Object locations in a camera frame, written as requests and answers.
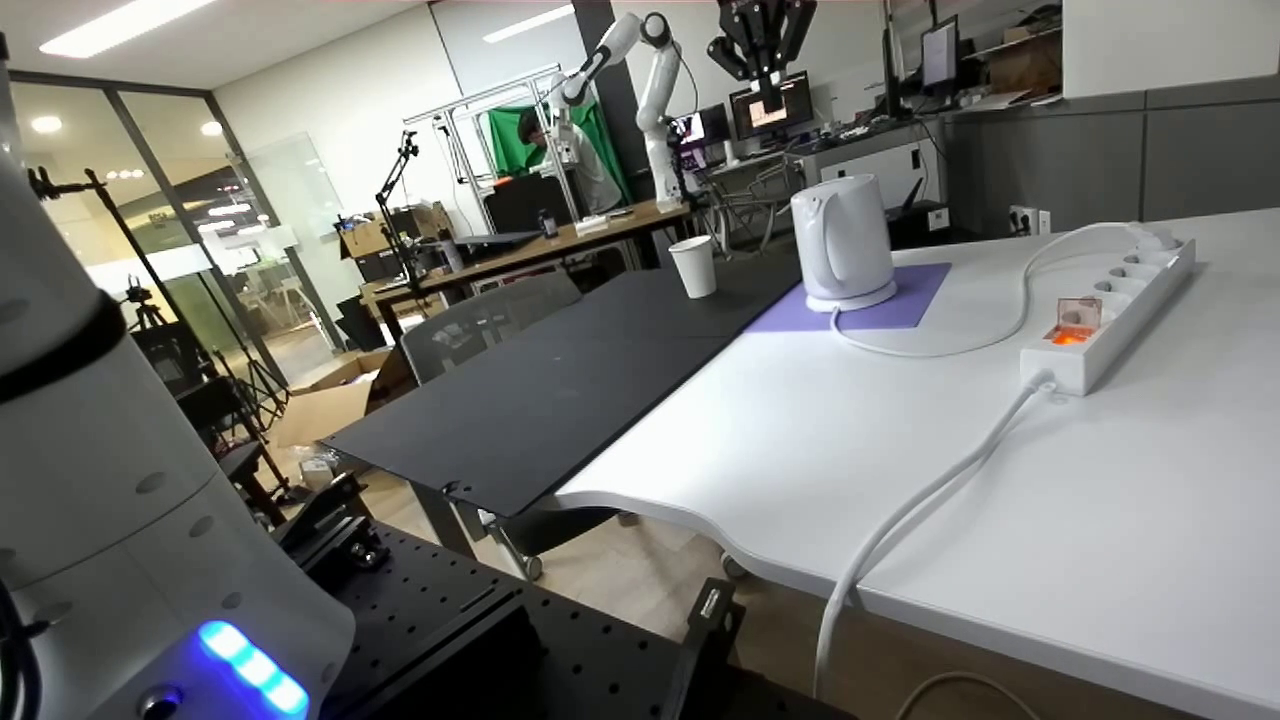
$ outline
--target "glass wall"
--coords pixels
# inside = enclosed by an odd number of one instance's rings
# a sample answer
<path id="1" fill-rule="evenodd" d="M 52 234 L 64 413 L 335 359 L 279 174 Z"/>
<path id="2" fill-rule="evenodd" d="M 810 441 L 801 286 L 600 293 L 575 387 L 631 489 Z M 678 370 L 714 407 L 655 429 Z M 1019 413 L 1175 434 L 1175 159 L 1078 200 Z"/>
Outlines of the glass wall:
<path id="1" fill-rule="evenodd" d="M 295 234 L 274 225 L 206 96 L 47 78 L 16 78 L 10 96 L 20 163 L 47 169 L 56 182 L 96 173 L 118 209 L 112 217 L 96 193 L 42 200 L 133 322 L 153 314 L 129 298 L 139 284 L 160 313 L 153 318 L 189 318 L 231 370 L 293 382 L 330 364 L 335 333 L 295 261 Z"/>

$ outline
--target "tiled floor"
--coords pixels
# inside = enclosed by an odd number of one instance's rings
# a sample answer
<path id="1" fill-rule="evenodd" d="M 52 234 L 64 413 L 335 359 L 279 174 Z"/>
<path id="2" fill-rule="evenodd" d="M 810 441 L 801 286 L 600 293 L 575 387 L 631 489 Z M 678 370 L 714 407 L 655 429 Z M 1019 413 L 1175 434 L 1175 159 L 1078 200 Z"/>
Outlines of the tiled floor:
<path id="1" fill-rule="evenodd" d="M 399 479 L 367 477 L 367 507 L 402 533 L 430 541 L 423 512 Z M 719 577 L 714 545 L 663 522 L 608 520 L 542 555 L 542 589 L 590 603 L 648 631 L 682 635 L 688 603 L 705 577 Z M 738 581 L 749 609 L 737 659 L 777 684 L 808 691 L 820 599 L 758 581 Z M 1171 720 L 1175 710 L 1065 680 L 991 651 L 975 651 L 903 622 L 848 615 L 834 639 L 832 704 L 860 720 L 892 720 L 903 695 L 935 671 L 975 671 L 1019 691 L 1044 720 Z M 1019 716 L 985 689 L 938 689 L 911 720 Z"/>

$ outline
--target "paper cup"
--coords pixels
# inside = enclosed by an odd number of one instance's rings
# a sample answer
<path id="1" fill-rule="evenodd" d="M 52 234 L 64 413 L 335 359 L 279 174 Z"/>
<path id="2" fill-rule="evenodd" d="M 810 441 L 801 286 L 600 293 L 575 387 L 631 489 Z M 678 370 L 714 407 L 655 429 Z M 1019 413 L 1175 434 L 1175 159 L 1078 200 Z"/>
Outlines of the paper cup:
<path id="1" fill-rule="evenodd" d="M 688 234 L 678 243 L 667 247 L 670 264 L 678 273 L 682 297 L 688 298 L 705 298 L 714 293 L 714 239 L 713 234 Z"/>

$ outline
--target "power strip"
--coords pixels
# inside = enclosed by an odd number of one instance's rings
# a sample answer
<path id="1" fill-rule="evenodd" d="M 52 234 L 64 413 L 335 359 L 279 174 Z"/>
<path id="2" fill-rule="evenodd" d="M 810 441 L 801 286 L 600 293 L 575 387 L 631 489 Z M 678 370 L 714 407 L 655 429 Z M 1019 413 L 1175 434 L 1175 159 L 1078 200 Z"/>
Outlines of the power strip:
<path id="1" fill-rule="evenodd" d="M 1019 357 L 1025 382 L 1051 370 L 1060 387 L 1086 396 L 1139 333 L 1175 298 L 1197 273 L 1197 243 L 1169 239 L 1129 252 L 1078 297 L 1054 298 L 1054 322 Z"/>

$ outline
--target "electric kettle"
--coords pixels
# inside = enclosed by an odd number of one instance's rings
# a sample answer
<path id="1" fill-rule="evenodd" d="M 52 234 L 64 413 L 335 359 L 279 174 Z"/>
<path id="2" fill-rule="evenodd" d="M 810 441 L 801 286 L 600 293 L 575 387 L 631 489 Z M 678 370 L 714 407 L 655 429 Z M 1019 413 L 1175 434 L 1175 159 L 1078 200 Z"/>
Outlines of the electric kettle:
<path id="1" fill-rule="evenodd" d="M 841 174 L 790 194 L 810 313 L 851 313 L 895 293 L 876 174 Z"/>

